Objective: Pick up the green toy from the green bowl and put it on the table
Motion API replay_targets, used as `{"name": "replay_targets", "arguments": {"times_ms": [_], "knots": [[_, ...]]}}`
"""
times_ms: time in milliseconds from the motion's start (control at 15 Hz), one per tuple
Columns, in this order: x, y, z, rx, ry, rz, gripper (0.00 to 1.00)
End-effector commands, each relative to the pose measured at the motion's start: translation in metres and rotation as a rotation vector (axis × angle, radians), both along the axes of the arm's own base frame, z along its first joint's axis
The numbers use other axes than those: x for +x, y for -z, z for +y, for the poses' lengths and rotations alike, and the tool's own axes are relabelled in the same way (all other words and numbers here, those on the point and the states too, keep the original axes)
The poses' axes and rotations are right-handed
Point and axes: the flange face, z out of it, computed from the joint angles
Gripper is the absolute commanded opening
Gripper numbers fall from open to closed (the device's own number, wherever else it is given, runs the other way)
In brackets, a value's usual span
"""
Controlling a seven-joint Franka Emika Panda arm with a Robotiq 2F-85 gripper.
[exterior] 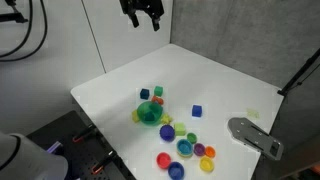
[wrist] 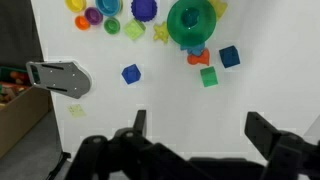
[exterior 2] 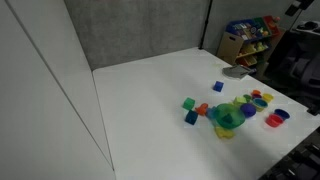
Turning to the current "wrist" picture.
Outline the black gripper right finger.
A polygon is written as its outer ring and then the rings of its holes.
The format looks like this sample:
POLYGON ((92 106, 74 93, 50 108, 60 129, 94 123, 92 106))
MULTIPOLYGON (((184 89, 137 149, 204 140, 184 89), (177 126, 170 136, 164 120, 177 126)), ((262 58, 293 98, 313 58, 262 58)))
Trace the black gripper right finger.
POLYGON ((267 161, 259 180, 320 180, 320 147, 278 130, 258 112, 248 112, 245 135, 267 161))

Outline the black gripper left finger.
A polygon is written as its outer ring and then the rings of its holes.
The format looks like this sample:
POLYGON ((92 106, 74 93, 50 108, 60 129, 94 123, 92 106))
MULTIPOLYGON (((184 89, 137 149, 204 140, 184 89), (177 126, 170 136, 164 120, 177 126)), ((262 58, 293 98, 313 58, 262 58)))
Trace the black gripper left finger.
POLYGON ((102 135, 82 141, 65 180, 109 180, 122 171, 129 180, 186 180, 186 162, 145 137, 147 111, 138 110, 132 127, 111 139, 102 135))

